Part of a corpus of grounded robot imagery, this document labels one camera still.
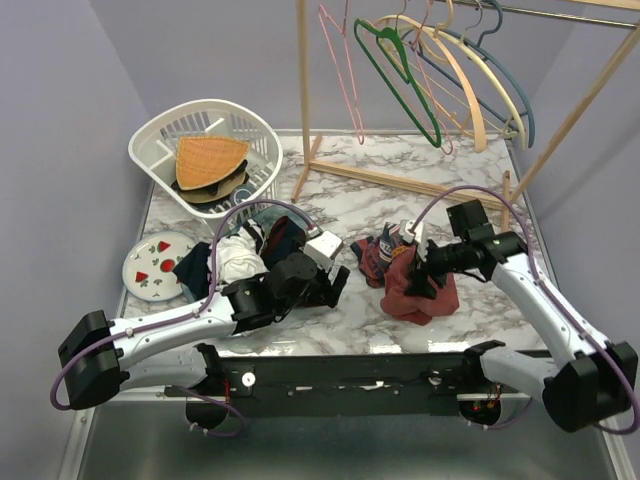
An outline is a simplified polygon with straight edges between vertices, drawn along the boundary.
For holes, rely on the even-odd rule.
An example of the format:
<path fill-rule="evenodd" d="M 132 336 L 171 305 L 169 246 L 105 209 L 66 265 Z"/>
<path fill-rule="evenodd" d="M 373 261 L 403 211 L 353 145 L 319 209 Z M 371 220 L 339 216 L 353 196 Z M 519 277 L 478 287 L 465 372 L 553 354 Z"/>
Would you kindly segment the cream plastic hanger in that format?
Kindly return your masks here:
<path fill-rule="evenodd" d="M 502 6 L 498 1 L 477 1 L 476 9 L 480 11 L 479 21 L 474 25 L 468 26 L 462 33 L 457 33 L 446 29 L 446 26 L 449 26 L 454 19 L 453 2 L 447 1 L 447 5 L 449 11 L 448 19 L 444 23 L 437 24 L 433 27 L 425 24 L 422 27 L 421 35 L 428 35 L 432 42 L 436 42 L 437 40 L 447 40 L 449 43 L 459 48 L 469 60 L 474 62 L 484 72 L 496 91 L 502 97 L 505 105 L 509 109 L 510 115 L 508 118 L 502 117 L 480 97 L 477 97 L 478 105 L 503 123 L 501 132 L 505 138 L 514 140 L 515 137 L 518 137 L 520 147 L 524 150 L 532 147 L 535 140 L 535 119 L 527 95 L 511 73 L 493 55 L 481 47 L 481 43 L 486 35 L 494 34 L 500 30 L 503 23 Z M 484 7 L 493 8 L 497 12 L 497 23 L 493 28 L 483 31 L 479 35 L 477 41 L 472 41 L 467 36 L 468 30 L 477 27 L 482 22 Z M 462 89 L 462 84 L 440 67 L 440 64 L 451 64 L 451 62 L 434 53 L 425 40 L 421 39 L 421 42 L 422 48 L 419 53 L 420 57 Z M 494 71 L 490 68 L 490 65 L 493 65 L 501 73 L 501 75 L 509 82 L 514 91 L 518 94 L 521 103 L 525 108 L 523 112 L 519 112 L 517 110 L 516 104 L 498 77 L 495 75 Z"/>

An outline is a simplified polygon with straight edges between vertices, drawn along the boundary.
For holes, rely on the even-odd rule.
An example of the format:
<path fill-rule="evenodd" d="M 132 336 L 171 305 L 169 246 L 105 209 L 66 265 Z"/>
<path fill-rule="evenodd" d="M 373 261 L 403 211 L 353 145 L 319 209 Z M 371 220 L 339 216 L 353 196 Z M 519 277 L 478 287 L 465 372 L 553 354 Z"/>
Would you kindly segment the white plastic laundry basket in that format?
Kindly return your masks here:
<path fill-rule="evenodd" d="M 222 99 L 193 100 L 149 120 L 131 137 L 128 152 L 166 195 L 214 234 L 227 210 L 228 200 L 206 212 L 181 199 L 171 188 L 176 180 L 178 143 L 183 136 L 224 136 L 249 143 L 248 184 L 253 199 L 274 199 L 278 194 L 283 148 L 275 131 L 253 111 Z"/>

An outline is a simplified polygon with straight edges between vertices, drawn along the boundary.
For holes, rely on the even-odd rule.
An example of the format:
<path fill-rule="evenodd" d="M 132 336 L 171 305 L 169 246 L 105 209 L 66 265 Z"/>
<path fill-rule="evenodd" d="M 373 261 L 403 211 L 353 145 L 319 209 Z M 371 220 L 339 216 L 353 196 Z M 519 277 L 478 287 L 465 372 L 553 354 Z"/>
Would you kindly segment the light wooden hanger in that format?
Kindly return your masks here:
<path fill-rule="evenodd" d="M 417 62 L 414 54 L 408 46 L 403 44 L 404 40 L 413 39 L 414 34 L 418 31 L 416 30 L 418 24 L 421 24 L 421 21 L 415 21 L 405 16 L 402 12 L 387 15 L 378 19 L 373 24 L 373 28 L 375 29 L 374 35 L 379 49 L 384 53 L 387 60 L 393 64 L 394 69 L 400 78 L 413 89 L 422 107 L 425 109 L 433 129 L 429 131 L 421 124 L 413 114 L 411 108 L 408 107 L 404 97 L 397 95 L 396 99 L 400 102 L 405 112 L 409 115 L 413 123 L 418 127 L 420 132 L 423 133 L 427 140 L 433 146 L 440 147 L 443 137 L 436 123 L 435 114 L 433 112 L 433 103 L 427 96 L 427 88 L 423 83 L 420 71 L 417 69 Z M 420 38 L 425 41 L 428 39 L 431 40 L 431 38 L 425 34 L 422 34 Z M 487 147 L 487 138 L 485 122 L 482 116 L 481 107 L 477 103 L 476 94 L 462 67 L 459 65 L 458 61 L 449 49 L 441 42 L 441 40 L 437 40 L 434 43 L 443 54 L 442 57 L 451 62 L 451 64 L 447 65 L 449 65 L 455 72 L 456 76 L 454 79 L 458 80 L 463 86 L 462 91 L 466 99 L 462 104 L 468 110 L 468 119 L 471 121 L 472 129 L 468 131 L 465 125 L 459 123 L 456 117 L 452 113 L 448 112 L 438 102 L 440 104 L 439 115 L 443 113 L 455 126 L 458 127 L 461 133 L 473 139 L 475 152 L 482 152 Z"/>

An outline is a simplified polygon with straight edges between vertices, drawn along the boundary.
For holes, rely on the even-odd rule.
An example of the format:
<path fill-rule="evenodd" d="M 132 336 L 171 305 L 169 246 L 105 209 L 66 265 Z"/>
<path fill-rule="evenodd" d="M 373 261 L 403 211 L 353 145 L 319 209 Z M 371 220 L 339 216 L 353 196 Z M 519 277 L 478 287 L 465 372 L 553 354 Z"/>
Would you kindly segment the orange woven fan mat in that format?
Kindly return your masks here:
<path fill-rule="evenodd" d="M 178 186 L 196 190 L 226 179 L 243 163 L 249 149 L 248 142 L 231 137 L 182 137 L 176 155 Z"/>

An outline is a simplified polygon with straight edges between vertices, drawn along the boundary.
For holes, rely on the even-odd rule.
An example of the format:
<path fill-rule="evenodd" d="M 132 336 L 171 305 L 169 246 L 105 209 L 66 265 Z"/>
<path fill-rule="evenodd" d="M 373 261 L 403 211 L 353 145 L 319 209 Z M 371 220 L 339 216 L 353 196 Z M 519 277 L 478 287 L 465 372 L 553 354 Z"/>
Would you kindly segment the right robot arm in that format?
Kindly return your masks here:
<path fill-rule="evenodd" d="M 406 295 L 435 299 L 451 274 L 491 283 L 519 308 L 551 356 L 544 361 L 487 341 L 465 351 L 462 384 L 474 392 L 491 384 L 511 387 L 542 403 L 566 432 L 637 413 L 636 351 L 626 342 L 611 342 L 581 316 L 550 284 L 517 233 L 494 231 L 480 201 L 454 205 L 447 214 L 458 240 L 442 246 L 429 239 L 422 221 L 402 222 L 401 238 L 415 248 Z"/>

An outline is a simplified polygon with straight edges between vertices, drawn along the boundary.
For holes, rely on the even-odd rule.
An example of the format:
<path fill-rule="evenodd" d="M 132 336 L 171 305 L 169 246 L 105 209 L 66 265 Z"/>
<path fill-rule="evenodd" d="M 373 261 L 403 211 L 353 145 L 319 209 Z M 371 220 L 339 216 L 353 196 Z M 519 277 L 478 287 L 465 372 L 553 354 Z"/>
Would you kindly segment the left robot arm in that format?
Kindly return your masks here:
<path fill-rule="evenodd" d="M 147 317 L 109 320 L 101 310 L 84 315 L 58 348 L 61 371 L 50 391 L 58 410 L 99 406 L 123 390 L 146 386 L 192 387 L 214 393 L 220 368 L 207 360 L 150 360 L 174 348 L 238 335 L 283 320 L 304 305 L 335 307 L 349 278 L 347 267 L 335 276 L 301 252 L 270 271 L 235 281 L 210 299 Z"/>

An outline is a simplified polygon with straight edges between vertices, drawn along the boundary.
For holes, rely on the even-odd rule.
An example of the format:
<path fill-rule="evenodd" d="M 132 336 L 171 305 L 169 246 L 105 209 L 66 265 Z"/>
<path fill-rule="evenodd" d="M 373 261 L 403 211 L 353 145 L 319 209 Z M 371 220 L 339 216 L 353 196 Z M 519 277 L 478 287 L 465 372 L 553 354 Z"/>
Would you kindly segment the red tank top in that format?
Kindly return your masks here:
<path fill-rule="evenodd" d="M 452 274 L 446 278 L 444 288 L 437 289 L 435 299 L 405 293 L 416 248 L 403 242 L 398 224 L 386 222 L 379 235 L 357 240 L 350 249 L 366 283 L 372 288 L 384 289 L 380 308 L 395 320 L 425 326 L 434 317 L 450 316 L 458 310 L 460 304 Z"/>

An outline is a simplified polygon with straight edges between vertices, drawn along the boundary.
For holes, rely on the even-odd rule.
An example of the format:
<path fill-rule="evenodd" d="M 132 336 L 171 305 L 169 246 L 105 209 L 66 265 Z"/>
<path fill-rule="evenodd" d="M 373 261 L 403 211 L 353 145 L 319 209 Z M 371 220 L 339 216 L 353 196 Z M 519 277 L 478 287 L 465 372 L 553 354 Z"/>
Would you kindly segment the watermelon pattern plate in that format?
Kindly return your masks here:
<path fill-rule="evenodd" d="M 146 236 L 129 252 L 122 267 L 123 283 L 130 294 L 146 302 L 179 297 L 182 287 L 173 269 L 196 242 L 175 231 Z"/>

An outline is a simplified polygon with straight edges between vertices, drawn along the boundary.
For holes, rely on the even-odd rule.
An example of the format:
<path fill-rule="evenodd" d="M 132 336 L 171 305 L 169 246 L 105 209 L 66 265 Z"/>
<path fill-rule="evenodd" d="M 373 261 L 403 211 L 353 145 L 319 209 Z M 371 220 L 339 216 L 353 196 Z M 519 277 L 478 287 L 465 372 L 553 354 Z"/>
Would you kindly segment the blue plastic hanger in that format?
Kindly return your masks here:
<path fill-rule="evenodd" d="M 454 3 L 448 1 L 446 5 L 447 18 L 434 25 L 429 25 L 426 19 L 418 21 L 406 15 L 391 17 L 401 38 L 414 49 L 416 60 L 410 66 L 423 76 L 420 89 L 433 102 L 438 114 L 473 141 L 477 152 L 486 148 L 487 135 L 491 132 L 524 149 L 532 147 L 536 126 L 528 96 L 509 70 L 483 47 L 485 38 L 497 33 L 503 25 L 502 6 L 497 1 L 475 3 L 480 15 L 491 8 L 497 18 L 494 26 L 472 39 L 470 31 L 480 24 L 471 24 L 460 33 L 451 30 Z M 477 69 L 491 85 L 506 108 L 504 114 L 476 92 L 464 71 L 466 65 Z"/>

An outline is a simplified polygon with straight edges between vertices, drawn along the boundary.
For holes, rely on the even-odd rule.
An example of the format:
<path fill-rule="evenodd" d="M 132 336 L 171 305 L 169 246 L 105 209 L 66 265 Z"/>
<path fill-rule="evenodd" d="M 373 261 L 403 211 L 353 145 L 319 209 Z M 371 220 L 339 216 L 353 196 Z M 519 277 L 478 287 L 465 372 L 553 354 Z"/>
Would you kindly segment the black white striped garment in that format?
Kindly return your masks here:
<path fill-rule="evenodd" d="M 236 233 L 221 238 L 216 245 L 216 284 L 231 284 L 238 280 L 266 273 L 261 258 L 265 234 L 254 220 L 247 220 Z"/>

